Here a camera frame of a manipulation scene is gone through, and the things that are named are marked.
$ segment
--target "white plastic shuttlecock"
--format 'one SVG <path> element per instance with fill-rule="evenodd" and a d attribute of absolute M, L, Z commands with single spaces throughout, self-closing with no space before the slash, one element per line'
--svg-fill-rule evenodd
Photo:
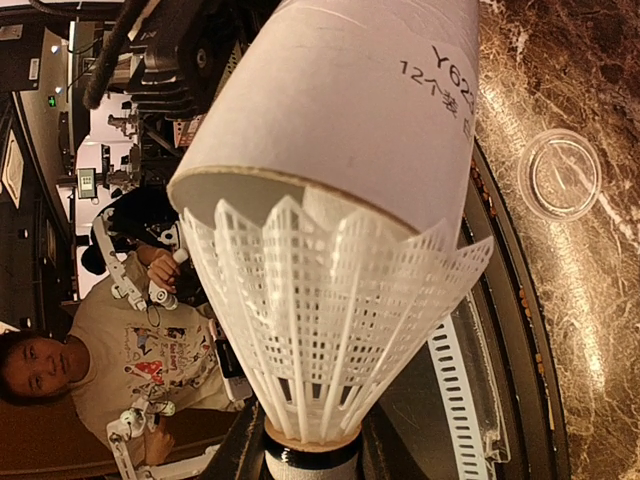
<path fill-rule="evenodd" d="M 205 290 L 273 426 L 326 444 L 352 436 L 468 293 L 492 239 L 455 250 L 444 222 L 417 236 L 307 189 L 264 225 L 221 200 L 215 225 L 184 211 Z"/>

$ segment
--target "brown marble surface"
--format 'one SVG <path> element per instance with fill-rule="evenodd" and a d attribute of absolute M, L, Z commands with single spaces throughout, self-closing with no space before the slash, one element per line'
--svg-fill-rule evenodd
<path fill-rule="evenodd" d="M 575 479 L 640 478 L 640 2 L 481 0 L 476 135 L 544 309 Z M 596 148 L 602 193 L 571 223 L 518 191 L 525 144 L 569 128 Z"/>

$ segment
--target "beige sweatshirt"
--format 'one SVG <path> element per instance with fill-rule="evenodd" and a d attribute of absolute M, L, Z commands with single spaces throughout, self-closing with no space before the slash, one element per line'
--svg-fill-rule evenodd
<path fill-rule="evenodd" d="M 148 290 L 146 268 L 135 254 L 125 261 L 127 274 L 141 291 Z M 171 400 L 177 410 L 237 410 L 230 402 L 213 351 L 208 320 L 180 304 L 169 311 L 133 310 L 128 300 L 111 294 L 107 278 L 87 295 L 69 332 L 84 342 L 91 356 L 89 373 L 72 387 L 80 420 L 109 446 L 107 425 L 131 407 L 140 393 Z M 142 437 L 128 444 L 134 465 L 144 459 Z"/>

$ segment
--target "person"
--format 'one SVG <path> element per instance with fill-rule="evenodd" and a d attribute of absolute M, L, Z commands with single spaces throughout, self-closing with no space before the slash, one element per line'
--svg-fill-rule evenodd
<path fill-rule="evenodd" d="M 176 293 L 180 268 L 166 250 L 144 245 L 124 263 L 141 291 L 153 280 Z M 242 407 L 224 390 L 210 306 L 136 311 L 126 298 L 115 299 L 111 286 L 107 278 L 89 292 L 64 343 L 28 331 L 0 335 L 0 397 L 32 405 L 70 394 L 80 420 L 107 446 L 107 425 L 140 395 L 172 401 L 177 410 Z M 164 463 L 172 447 L 164 421 L 128 443 L 134 465 Z"/>
<path fill-rule="evenodd" d="M 143 186 L 121 194 L 117 200 L 103 208 L 102 215 L 113 208 L 111 231 L 117 233 L 113 240 L 116 253 L 135 251 L 140 243 L 166 248 L 150 230 L 156 225 L 171 225 L 178 220 L 178 213 L 171 206 L 164 188 Z M 91 245 L 83 252 L 82 266 L 94 275 L 106 272 L 106 264 L 93 228 Z"/>

